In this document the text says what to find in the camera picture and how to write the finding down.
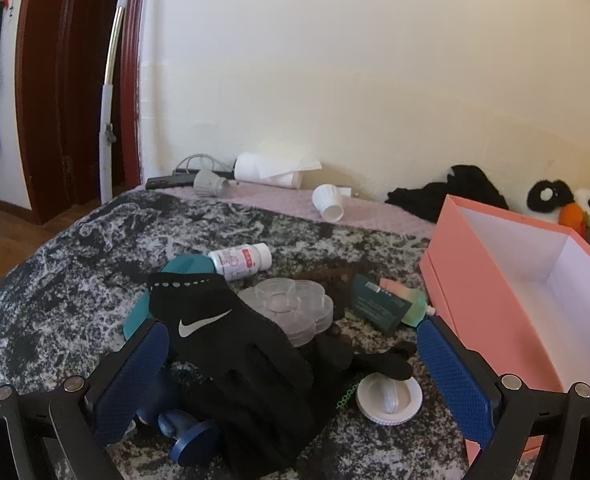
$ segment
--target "white pole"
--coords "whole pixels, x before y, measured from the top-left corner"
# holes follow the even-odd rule
[[[112,20],[110,42],[108,43],[108,56],[106,59],[106,72],[104,74],[104,86],[102,87],[102,111],[100,113],[99,129],[99,187],[102,204],[112,199],[112,168],[110,149],[116,137],[112,132],[110,113],[112,111],[112,77],[115,72],[115,58],[117,56],[117,44],[120,39],[121,23],[126,13],[128,0],[117,0],[115,17]]]

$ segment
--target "pink blanket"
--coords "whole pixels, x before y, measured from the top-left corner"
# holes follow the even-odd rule
[[[200,198],[192,187],[173,187],[160,191],[188,200]],[[313,206],[312,194],[310,189],[284,189],[240,182],[231,184],[225,198],[207,200],[249,205],[299,218],[322,221],[319,212]],[[353,197],[344,198],[344,217],[338,223],[425,238],[431,237],[435,227],[430,222],[411,215],[397,206]]]

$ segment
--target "black nike glove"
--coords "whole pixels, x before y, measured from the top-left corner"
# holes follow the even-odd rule
[[[304,395],[313,376],[286,334],[252,310],[218,274],[149,277],[150,312],[168,328],[181,360],[213,378],[223,395],[296,440],[313,420]]]

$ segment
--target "tissue paper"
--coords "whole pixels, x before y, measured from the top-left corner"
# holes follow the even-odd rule
[[[297,189],[301,186],[302,172],[321,168],[320,162],[313,158],[287,159],[242,153],[235,162],[235,178],[243,182]]]

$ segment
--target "gray cable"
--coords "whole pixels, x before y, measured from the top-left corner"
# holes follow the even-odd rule
[[[228,164],[224,164],[222,161],[217,160],[214,156],[209,155],[208,153],[195,153],[194,155],[189,155],[186,158],[182,158],[175,169],[173,170],[173,174],[177,174],[177,170],[184,165],[184,169],[186,173],[188,173],[188,165],[191,163],[191,160],[194,158],[206,158],[211,162],[211,171],[215,169],[215,164],[219,164],[225,171],[233,171],[233,168]]]

